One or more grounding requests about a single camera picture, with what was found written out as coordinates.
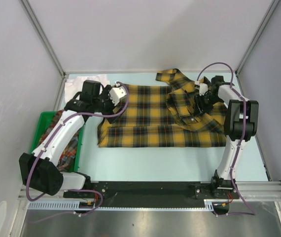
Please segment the yellow plaid long sleeve shirt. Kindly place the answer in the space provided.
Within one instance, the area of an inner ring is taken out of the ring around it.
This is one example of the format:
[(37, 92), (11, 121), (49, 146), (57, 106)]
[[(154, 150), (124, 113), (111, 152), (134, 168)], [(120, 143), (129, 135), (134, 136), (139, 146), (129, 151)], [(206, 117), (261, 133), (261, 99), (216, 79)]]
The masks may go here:
[(98, 125), (100, 148), (145, 147), (224, 147), (224, 120), (227, 108), (217, 102), (202, 115), (194, 115), (194, 97), (199, 94), (197, 81), (179, 69), (159, 71), (156, 81), (165, 86), (132, 85), (126, 87), (129, 99), (125, 112), (110, 123), (108, 119)]

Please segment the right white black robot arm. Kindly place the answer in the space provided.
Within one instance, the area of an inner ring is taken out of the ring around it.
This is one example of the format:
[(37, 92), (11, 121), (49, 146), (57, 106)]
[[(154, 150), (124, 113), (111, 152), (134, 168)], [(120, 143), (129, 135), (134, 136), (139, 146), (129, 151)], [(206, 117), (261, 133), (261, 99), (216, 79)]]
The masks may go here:
[(257, 132), (259, 104), (243, 97), (223, 76), (215, 76), (207, 82), (197, 81), (196, 87), (199, 92), (194, 97), (195, 115), (205, 115), (217, 102), (228, 106), (223, 125), (226, 146), (222, 160), (211, 183), (196, 190), (205, 191), (206, 197), (238, 198), (236, 168), (244, 147)]

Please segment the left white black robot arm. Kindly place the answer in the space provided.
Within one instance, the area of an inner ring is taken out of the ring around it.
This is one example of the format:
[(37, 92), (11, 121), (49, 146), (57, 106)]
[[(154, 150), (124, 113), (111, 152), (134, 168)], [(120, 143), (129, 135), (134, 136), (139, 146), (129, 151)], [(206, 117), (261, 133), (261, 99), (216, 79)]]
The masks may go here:
[(29, 201), (37, 200), (31, 197), (31, 189), (39, 191), (41, 197), (54, 196), (59, 191), (76, 192), (83, 198), (90, 195), (92, 186), (87, 182), (88, 176), (60, 171), (57, 167), (60, 156), (88, 118), (101, 117), (114, 121), (126, 108), (116, 113), (113, 110), (128, 97), (127, 87), (119, 81), (114, 86), (103, 86), (99, 81), (84, 81), (82, 89), (66, 102), (60, 119), (44, 141), (31, 153), (23, 153), (19, 158), (21, 177)]

